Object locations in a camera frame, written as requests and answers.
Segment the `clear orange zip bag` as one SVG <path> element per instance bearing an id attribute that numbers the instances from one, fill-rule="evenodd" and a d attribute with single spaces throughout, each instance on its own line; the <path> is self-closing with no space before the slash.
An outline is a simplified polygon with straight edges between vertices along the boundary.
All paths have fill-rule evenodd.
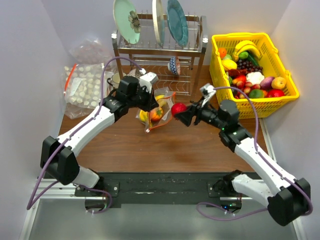
<path id="1" fill-rule="evenodd" d="M 156 89 L 154 96 L 158 107 L 149 112 L 139 109 L 136 114 L 136 118 L 144 125 L 145 133 L 168 124 L 173 118 L 171 109 L 175 104 L 176 93 L 168 87 L 163 87 Z"/>

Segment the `red apple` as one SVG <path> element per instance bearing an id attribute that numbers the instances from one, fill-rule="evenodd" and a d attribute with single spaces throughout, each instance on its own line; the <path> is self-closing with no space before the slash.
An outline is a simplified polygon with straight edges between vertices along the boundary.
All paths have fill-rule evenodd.
<path id="1" fill-rule="evenodd" d="M 185 112 L 186 110 L 187 106 L 184 103 L 178 102 L 171 107 L 171 114 L 175 117 L 177 114 Z"/>

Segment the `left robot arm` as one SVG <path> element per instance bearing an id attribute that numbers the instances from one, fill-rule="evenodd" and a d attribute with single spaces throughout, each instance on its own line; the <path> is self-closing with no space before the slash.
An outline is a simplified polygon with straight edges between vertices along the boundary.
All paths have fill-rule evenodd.
<path id="1" fill-rule="evenodd" d="M 118 88 L 112 90 L 78 125 L 57 138 L 48 136 L 42 144 L 41 172 L 48 173 L 63 185 L 85 186 L 92 196 L 99 196 L 104 190 L 101 177 L 80 166 L 77 156 L 95 136 L 126 115 L 130 108 L 149 112 L 158 107 L 153 90 L 157 80 L 158 76 L 153 72 L 140 78 L 125 76 Z"/>

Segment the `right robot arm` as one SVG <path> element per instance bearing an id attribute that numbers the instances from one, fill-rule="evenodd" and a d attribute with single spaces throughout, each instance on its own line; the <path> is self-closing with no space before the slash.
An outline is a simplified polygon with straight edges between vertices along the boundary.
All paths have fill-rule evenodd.
<path id="1" fill-rule="evenodd" d="M 239 193 L 252 198 L 281 226 L 313 212 L 308 181 L 296 179 L 258 146 L 256 139 L 239 123 L 239 111 L 234 101 L 224 100 L 218 109 L 203 102 L 189 106 L 175 103 L 171 113 L 187 127 L 204 122 L 218 128 L 221 142 L 245 160 L 263 180 L 259 182 L 235 170 L 225 177 L 222 185 L 227 196 Z"/>

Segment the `red orange bell pepper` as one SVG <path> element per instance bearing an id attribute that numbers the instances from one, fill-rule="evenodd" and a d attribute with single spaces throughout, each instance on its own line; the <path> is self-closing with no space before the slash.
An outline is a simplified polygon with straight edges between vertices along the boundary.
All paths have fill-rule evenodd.
<path id="1" fill-rule="evenodd" d="M 164 111 L 162 107 L 158 106 L 150 111 L 149 118 L 152 122 L 160 121 L 163 117 Z"/>

